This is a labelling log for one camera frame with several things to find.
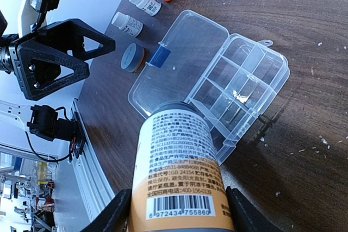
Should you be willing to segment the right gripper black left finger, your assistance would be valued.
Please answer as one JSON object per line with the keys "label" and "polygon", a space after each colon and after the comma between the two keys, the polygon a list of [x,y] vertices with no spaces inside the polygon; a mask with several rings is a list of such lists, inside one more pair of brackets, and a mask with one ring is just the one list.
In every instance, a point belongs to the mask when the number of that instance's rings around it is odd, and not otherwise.
{"label": "right gripper black left finger", "polygon": [[82,231],[123,231],[131,208],[131,196],[131,189],[121,190]]}

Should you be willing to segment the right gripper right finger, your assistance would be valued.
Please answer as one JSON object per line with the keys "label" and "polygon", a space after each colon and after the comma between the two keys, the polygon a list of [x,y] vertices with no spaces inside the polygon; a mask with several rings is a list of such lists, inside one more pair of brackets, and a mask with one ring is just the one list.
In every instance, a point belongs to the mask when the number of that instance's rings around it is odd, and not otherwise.
{"label": "right gripper right finger", "polygon": [[238,189],[226,188],[226,196],[236,231],[281,232]]}

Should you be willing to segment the grey bottle cap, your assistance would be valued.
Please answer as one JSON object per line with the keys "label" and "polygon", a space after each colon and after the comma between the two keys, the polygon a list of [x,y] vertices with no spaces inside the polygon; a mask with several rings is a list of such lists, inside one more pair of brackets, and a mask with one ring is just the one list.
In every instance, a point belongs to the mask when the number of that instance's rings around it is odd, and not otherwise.
{"label": "grey bottle cap", "polygon": [[131,43],[123,53],[121,68],[127,72],[135,72],[141,65],[144,56],[145,49],[136,43]]}

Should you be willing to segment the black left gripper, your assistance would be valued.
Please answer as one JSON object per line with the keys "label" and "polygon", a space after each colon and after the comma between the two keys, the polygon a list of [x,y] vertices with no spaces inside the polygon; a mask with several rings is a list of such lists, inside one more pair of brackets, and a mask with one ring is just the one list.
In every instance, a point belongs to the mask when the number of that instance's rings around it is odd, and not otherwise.
{"label": "black left gripper", "polygon": [[[9,45],[15,41],[15,70]],[[23,37],[1,36],[1,71],[17,77],[26,99],[38,101],[90,75],[87,60],[108,54],[116,42],[80,19],[42,27]]]}

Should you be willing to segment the grey-capped orange label bottle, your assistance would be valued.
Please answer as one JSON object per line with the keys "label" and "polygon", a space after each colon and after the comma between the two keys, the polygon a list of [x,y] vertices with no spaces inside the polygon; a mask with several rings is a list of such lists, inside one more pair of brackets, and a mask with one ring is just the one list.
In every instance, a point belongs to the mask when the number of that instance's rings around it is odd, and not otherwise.
{"label": "grey-capped orange label bottle", "polygon": [[212,136],[183,102],[158,106],[143,123],[128,231],[234,231]]}

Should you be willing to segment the clear plastic pill organizer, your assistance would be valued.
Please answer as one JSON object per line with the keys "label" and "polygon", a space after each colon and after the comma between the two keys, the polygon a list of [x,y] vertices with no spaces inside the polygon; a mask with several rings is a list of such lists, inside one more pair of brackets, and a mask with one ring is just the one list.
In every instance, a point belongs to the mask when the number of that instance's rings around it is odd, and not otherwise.
{"label": "clear plastic pill organizer", "polygon": [[193,106],[223,163],[290,76],[271,40],[253,41],[192,10],[182,11],[128,93],[144,118],[166,102]]}

